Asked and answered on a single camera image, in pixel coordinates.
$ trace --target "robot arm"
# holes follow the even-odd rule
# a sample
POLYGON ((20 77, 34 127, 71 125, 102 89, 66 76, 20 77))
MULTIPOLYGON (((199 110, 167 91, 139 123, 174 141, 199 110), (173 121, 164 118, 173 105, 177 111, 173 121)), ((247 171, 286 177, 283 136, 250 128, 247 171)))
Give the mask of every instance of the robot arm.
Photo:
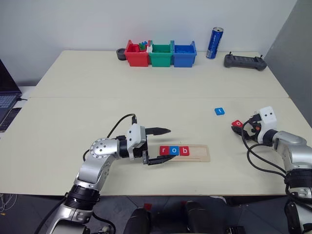
POLYGON ((312 148, 300 136, 277 131, 272 107, 260 109, 244 126, 247 123, 252 125, 255 135, 249 136, 244 128, 232 129, 244 138, 272 147, 283 159, 285 192, 290 198, 285 206, 289 232, 312 234, 312 148))
POLYGON ((65 201, 59 206, 47 234, 87 234, 84 224, 93 215, 93 206, 99 201, 102 189, 115 160, 129 157, 143 157, 143 164, 153 165, 170 160, 174 156, 158 156, 149 158, 147 135, 161 135, 170 132, 163 128, 140 126, 133 119, 126 136, 113 139, 101 138, 90 147, 90 155, 82 164, 65 201))

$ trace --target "plastic storage bin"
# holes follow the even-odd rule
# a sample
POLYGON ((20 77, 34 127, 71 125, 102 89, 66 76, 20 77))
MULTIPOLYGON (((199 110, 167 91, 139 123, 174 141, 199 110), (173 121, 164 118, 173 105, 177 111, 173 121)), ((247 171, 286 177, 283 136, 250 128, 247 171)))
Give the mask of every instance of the plastic storage bin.
POLYGON ((173 45, 173 61, 175 67, 192 67, 197 55, 195 42, 190 45, 173 45))
POLYGON ((148 47, 148 54, 153 67, 170 67, 173 54, 174 41, 170 41, 169 45, 156 45, 151 41, 148 47))
POLYGON ((131 67, 147 67, 149 63, 148 52, 146 48, 150 45, 151 41, 145 45, 145 50, 140 50, 139 44, 133 44, 131 40, 128 41, 125 56, 131 67))

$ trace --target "black game controller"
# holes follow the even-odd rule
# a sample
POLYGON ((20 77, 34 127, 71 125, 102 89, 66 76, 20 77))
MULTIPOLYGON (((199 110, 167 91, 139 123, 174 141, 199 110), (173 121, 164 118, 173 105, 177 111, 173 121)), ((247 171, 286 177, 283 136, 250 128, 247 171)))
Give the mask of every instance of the black game controller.
POLYGON ((267 67, 266 62, 260 57, 243 57, 243 56, 234 56, 230 52, 224 57, 224 66, 225 67, 251 67, 255 68, 258 71, 262 71, 267 67))

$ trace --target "blue energy drink can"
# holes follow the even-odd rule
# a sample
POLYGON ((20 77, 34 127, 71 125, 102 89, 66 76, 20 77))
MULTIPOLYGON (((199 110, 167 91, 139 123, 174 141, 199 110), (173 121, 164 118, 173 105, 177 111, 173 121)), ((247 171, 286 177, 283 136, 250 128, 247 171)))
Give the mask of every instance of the blue energy drink can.
POLYGON ((214 59, 218 51, 218 47, 223 34, 223 28, 214 27, 211 33, 210 42, 208 45, 206 57, 209 59, 214 59))

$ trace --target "white table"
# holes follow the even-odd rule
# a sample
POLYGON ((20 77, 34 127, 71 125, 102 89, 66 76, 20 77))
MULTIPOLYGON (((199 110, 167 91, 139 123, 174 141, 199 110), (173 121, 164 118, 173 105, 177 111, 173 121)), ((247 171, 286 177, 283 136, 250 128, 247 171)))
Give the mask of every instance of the white table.
MULTIPOLYGON (((208 60, 198 53, 193 68, 142 68, 117 60, 115 52, 64 51, 0 141, 0 178, 5 178, 0 193, 63 195, 90 144, 106 136, 120 117, 136 113, 143 126, 172 130, 148 138, 150 155, 159 144, 205 144, 211 162, 146 166, 142 159, 122 159, 113 163, 102 195, 283 194, 279 176, 247 162, 231 122, 271 105, 279 130, 311 145, 312 129, 269 68, 228 69, 224 55, 208 60), (216 107, 226 114, 216 116, 216 107)), ((122 122, 113 136, 123 135, 129 125, 122 122)), ((272 150, 259 151, 281 165, 272 150)))
MULTIPOLYGON (((116 52, 64 51, 31 97, 101 98, 287 98, 269 68, 226 68, 225 52, 207 59, 198 52, 192 68, 130 67, 116 52)), ((234 53, 256 56, 257 52, 234 53)))
MULTIPOLYGON (((35 86, 19 86, 19 89, 22 93, 21 97, 22 99, 28 99, 31 92, 34 90, 35 86)), ((18 101, 13 108, 19 108, 19 107, 23 107, 25 105, 27 101, 26 100, 21 100, 18 101)), ((0 133, 0 139, 4 136, 4 133, 0 133)))
MULTIPOLYGON (((275 110, 278 129, 312 142, 311 128, 289 98, 33 97, 0 141, 0 154, 5 155, 0 178, 6 178, 0 192, 64 194, 82 164, 83 152, 106 136, 117 119, 134 112, 143 126, 172 130, 148 138, 150 155, 156 155, 155 144, 205 144, 211 162, 146 166, 142 159, 122 159, 113 163, 102 195, 280 195, 285 190, 282 178, 254 169, 241 138, 230 128, 234 120, 245 121, 254 110, 268 105, 275 110), (214 113, 220 106, 224 116, 214 113)), ((122 122, 113 136, 124 134, 129 126, 130 119, 122 122)), ((266 159, 282 164, 272 150, 260 151, 266 159)))

